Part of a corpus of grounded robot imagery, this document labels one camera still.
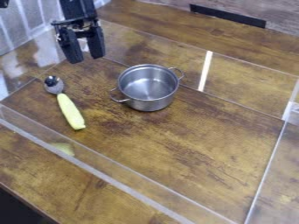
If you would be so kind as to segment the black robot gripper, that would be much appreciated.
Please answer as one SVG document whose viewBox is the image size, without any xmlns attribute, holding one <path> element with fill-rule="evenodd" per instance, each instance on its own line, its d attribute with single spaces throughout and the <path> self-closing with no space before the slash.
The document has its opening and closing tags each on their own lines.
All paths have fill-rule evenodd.
<svg viewBox="0 0 299 224">
<path fill-rule="evenodd" d="M 55 39 L 65 58 L 70 64 L 82 61 L 82 53 L 77 38 L 86 38 L 89 54 L 93 59 L 105 56 L 105 43 L 98 14 L 93 0 L 58 0 L 63 19 L 50 25 L 55 31 Z"/>
</svg>

